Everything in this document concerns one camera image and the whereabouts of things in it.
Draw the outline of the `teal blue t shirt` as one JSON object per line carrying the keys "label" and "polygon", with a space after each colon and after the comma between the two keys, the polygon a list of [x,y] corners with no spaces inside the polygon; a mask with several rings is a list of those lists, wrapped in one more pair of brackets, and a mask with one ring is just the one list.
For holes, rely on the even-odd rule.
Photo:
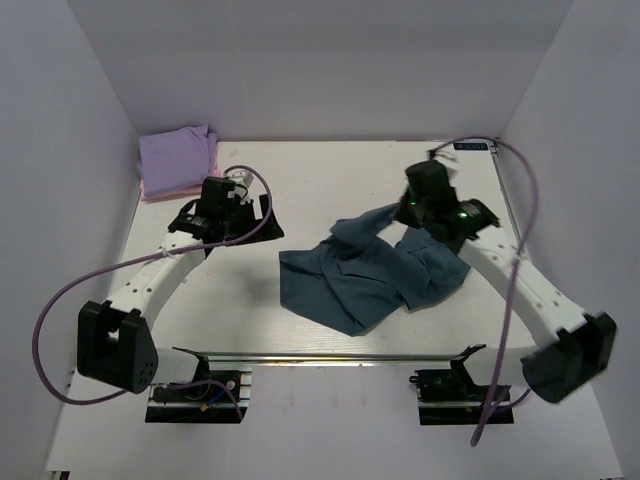
{"label": "teal blue t shirt", "polygon": [[432,307],[461,288],[469,265],[427,231],[408,227],[394,245],[379,237],[394,210],[340,219],[313,249],[280,252],[281,306],[354,337],[401,307]]}

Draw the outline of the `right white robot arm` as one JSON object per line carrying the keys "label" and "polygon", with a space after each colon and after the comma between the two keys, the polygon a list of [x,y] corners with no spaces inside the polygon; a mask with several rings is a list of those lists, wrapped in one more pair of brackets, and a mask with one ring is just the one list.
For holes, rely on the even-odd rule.
{"label": "right white robot arm", "polygon": [[476,345],[456,356],[450,362],[451,384],[459,396],[477,397],[497,374],[504,386],[530,388],[542,400],[558,404],[607,368],[617,332],[608,314],[591,315],[557,290],[519,255],[485,204],[458,199],[443,164],[416,163],[405,175],[408,185],[396,220],[426,230],[478,272],[534,341],[531,347],[504,351]]}

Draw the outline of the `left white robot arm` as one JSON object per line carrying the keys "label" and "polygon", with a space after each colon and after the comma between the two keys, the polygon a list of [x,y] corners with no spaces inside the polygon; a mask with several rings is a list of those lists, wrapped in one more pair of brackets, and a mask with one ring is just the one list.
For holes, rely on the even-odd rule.
{"label": "left white robot arm", "polygon": [[262,179],[247,166],[206,178],[200,197],[180,209],[157,252],[142,259],[135,276],[103,302],[89,301],[81,308],[80,375],[134,394],[156,385],[177,385],[191,399],[209,392],[212,377],[203,358],[157,347],[152,327],[178,287],[214,249],[283,237],[271,193],[250,197],[252,183]]}

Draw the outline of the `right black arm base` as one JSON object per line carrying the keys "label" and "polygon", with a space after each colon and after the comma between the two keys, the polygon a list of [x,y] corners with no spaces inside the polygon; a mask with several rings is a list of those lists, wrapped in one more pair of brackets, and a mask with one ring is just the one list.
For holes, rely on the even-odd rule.
{"label": "right black arm base", "polygon": [[480,421],[489,385],[477,385],[464,363],[485,348],[485,344],[469,346],[447,368],[415,370],[409,377],[421,426],[471,426]]}

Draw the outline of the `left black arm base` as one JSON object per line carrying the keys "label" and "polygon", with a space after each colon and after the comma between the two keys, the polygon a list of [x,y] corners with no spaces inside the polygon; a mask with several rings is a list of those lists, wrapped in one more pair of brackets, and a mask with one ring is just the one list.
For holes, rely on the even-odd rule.
{"label": "left black arm base", "polygon": [[237,425],[249,408],[250,368],[211,370],[202,385],[189,388],[156,386],[150,391],[148,424]]}

